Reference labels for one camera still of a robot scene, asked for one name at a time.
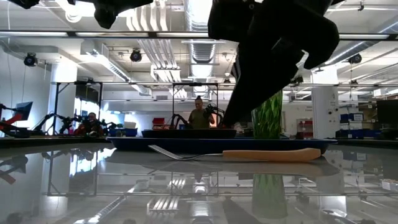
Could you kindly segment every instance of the blue tray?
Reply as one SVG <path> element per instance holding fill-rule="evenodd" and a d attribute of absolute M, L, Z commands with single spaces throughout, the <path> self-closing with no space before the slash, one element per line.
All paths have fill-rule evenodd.
<path fill-rule="evenodd" d="M 255 139 L 153 139 L 109 137 L 120 151 L 149 151 L 148 145 L 155 144 L 173 153 L 208 154 L 225 150 L 287 151 L 311 147 L 324 154 L 335 140 L 255 140 Z"/>

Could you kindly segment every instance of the fork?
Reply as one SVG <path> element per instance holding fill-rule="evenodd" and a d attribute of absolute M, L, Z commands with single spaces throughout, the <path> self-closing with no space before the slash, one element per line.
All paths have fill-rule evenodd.
<path fill-rule="evenodd" d="M 177 161 L 192 161 L 204 156 L 223 156 L 228 158 L 253 159 L 268 162 L 309 162 L 321 156 L 321 150 L 305 148 L 291 151 L 233 150 L 223 151 L 223 153 L 217 154 L 203 154 L 199 156 L 182 157 L 156 145 L 150 145 L 148 147 Z"/>

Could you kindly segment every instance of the wooden fork handle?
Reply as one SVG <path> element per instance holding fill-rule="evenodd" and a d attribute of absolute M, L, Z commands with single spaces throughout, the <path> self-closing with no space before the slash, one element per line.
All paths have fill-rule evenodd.
<path fill-rule="evenodd" d="M 269 162 L 309 162 L 321 156 L 321 150 L 314 148 L 297 149 L 291 151 L 252 151 L 236 150 L 223 151 L 224 157 L 254 159 Z"/>

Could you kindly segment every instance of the reflective table surface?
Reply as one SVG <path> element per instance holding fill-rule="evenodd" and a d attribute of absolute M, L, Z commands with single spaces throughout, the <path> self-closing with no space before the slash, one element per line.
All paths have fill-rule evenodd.
<path fill-rule="evenodd" d="M 398 223 L 398 151 L 178 162 L 112 144 L 0 151 L 0 223 Z"/>

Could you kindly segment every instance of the black plate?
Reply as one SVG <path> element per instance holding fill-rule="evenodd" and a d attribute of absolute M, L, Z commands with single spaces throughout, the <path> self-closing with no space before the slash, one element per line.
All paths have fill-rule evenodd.
<path fill-rule="evenodd" d="M 172 139 L 232 139 L 236 135 L 234 129 L 175 129 L 175 130 L 143 130 L 144 138 Z"/>
<path fill-rule="evenodd" d="M 154 139 L 107 138 L 120 151 L 149 151 L 155 144 L 173 153 L 208 154 L 225 150 L 287 151 L 306 147 L 320 149 L 324 154 L 334 140 L 255 140 L 255 139 Z"/>

